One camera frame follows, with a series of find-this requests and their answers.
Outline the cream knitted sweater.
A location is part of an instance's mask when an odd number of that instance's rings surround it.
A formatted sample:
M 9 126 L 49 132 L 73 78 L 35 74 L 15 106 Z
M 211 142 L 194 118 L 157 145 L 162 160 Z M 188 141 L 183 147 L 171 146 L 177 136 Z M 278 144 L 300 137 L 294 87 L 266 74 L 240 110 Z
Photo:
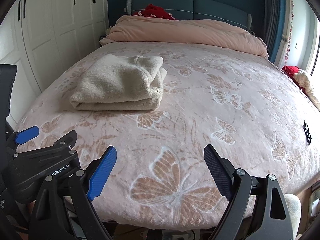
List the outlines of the cream knitted sweater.
M 70 103 L 82 111 L 154 111 L 166 75 L 160 56 L 106 54 L 82 74 Z

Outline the pink butterfly bed blanket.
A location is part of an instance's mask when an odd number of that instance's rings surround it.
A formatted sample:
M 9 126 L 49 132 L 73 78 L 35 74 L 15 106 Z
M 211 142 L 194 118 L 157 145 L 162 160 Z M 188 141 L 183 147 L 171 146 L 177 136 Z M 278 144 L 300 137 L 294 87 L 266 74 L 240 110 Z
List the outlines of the pink butterfly bed blanket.
M 77 111 L 69 98 L 82 74 L 106 54 L 161 56 L 167 70 L 153 112 Z M 303 129 L 312 136 L 306 142 Z M 284 193 L 319 179 L 319 111 L 263 57 L 202 44 L 118 42 L 74 64 L 52 83 L 16 128 L 38 126 L 19 151 L 43 148 L 71 130 L 82 168 L 108 146 L 117 162 L 93 201 L 100 219 L 159 229 L 215 226 L 228 202 L 204 162 L 212 144 L 250 175 L 276 176 Z

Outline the white wardrobe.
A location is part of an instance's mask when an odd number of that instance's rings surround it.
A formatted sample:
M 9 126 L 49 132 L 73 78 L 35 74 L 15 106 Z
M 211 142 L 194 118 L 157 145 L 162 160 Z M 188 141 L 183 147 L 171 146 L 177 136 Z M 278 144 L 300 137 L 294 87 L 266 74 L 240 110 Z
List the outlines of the white wardrobe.
M 7 122 L 16 127 L 37 97 L 99 47 L 107 0 L 16 0 L 1 23 L 1 63 L 17 66 Z

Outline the red cloth by window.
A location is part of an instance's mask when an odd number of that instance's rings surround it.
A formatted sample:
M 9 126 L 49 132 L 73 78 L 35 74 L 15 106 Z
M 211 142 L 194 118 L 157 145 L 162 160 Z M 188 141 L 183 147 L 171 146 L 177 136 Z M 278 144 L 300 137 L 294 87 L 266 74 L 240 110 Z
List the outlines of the red cloth by window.
M 288 77 L 290 77 L 291 79 L 293 79 L 293 76 L 300 71 L 300 68 L 298 68 L 297 66 L 284 66 L 281 70 L 282 70 Z

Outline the cream cloth by window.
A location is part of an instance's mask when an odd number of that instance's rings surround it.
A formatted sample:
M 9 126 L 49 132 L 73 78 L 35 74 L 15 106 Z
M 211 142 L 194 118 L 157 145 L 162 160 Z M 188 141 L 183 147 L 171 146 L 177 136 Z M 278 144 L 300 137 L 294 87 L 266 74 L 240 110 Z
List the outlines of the cream cloth by window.
M 298 83 L 300 88 L 303 88 L 305 94 L 309 97 L 311 102 L 320 110 L 320 93 L 319 93 L 319 83 L 317 83 L 311 75 L 306 71 L 300 69 L 296 74 L 293 75 L 294 80 Z

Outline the pink rolled duvet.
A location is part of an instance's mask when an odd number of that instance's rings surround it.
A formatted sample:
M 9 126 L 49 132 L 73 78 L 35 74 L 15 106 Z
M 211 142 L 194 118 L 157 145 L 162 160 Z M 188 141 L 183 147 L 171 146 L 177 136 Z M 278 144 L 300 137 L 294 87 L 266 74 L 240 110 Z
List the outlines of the pink rolled duvet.
M 121 16 L 101 45 L 112 42 L 165 42 L 204 44 L 268 58 L 262 39 L 245 29 L 216 20 L 167 20 Z

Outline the teal upholstered headboard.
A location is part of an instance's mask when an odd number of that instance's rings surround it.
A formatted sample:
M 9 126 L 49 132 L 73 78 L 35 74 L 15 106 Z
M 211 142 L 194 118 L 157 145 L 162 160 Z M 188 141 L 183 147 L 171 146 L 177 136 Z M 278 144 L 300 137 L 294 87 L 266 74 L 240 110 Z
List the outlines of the teal upholstered headboard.
M 252 15 L 213 0 L 126 0 L 127 14 L 143 10 L 153 4 L 171 13 L 177 20 L 216 20 L 251 31 Z

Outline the red cloth at headboard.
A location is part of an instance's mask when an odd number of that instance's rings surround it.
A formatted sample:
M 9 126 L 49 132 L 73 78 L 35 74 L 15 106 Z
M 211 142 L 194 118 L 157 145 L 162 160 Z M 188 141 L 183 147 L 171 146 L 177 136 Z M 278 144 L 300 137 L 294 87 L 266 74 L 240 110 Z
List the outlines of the red cloth at headboard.
M 138 10 L 132 13 L 136 16 L 150 17 L 150 18 L 161 18 L 166 20 L 175 20 L 171 13 L 166 12 L 162 7 L 149 4 L 143 10 Z

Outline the grey blue curtain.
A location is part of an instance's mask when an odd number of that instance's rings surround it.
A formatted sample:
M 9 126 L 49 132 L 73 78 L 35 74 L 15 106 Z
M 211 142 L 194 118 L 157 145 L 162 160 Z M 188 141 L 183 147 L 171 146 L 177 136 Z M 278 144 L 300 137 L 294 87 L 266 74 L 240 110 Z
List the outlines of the grey blue curtain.
M 264 42 L 268 59 L 275 61 L 282 39 L 285 22 L 286 0 L 265 0 Z

